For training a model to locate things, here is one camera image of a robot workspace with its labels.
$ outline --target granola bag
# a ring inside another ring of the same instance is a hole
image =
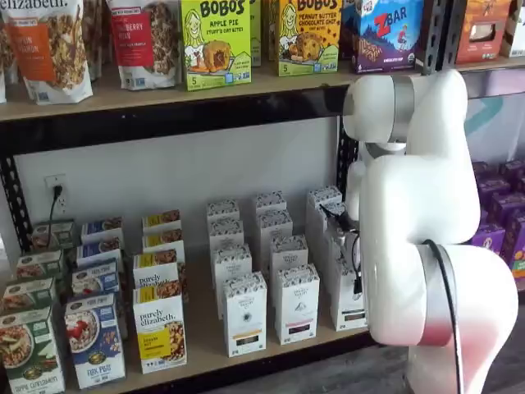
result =
[[[180,82],[179,1],[107,0],[121,87],[156,89]]]
[[[82,0],[6,0],[1,8],[11,49],[37,104],[78,103],[93,95]]]

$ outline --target green bobo's box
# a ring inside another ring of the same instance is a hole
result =
[[[251,82],[249,0],[181,0],[188,90]]]

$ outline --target purely elizabeth granola bag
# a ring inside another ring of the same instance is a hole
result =
[[[37,104],[93,95],[82,37],[82,0],[2,0],[3,20],[29,96]]]

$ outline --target electrical outlet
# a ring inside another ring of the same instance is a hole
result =
[[[57,202],[55,203],[55,208],[53,210],[53,216],[60,217],[66,214],[67,211],[67,188],[66,188],[66,174],[57,174],[57,175],[51,175],[46,176],[43,179],[46,189],[48,190],[48,195],[53,202],[53,188],[55,186],[62,186],[62,193],[57,199]]]

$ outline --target white wall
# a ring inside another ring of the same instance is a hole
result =
[[[334,181],[336,140],[336,119],[327,118],[28,154],[16,164],[32,223],[49,215],[44,177],[64,173],[70,216],[123,215],[126,248],[137,251],[145,214],[179,208],[187,245],[203,245],[208,201],[242,199],[246,212],[246,199],[262,191],[283,190],[303,226],[305,192]],[[16,247],[7,248],[11,263]]]

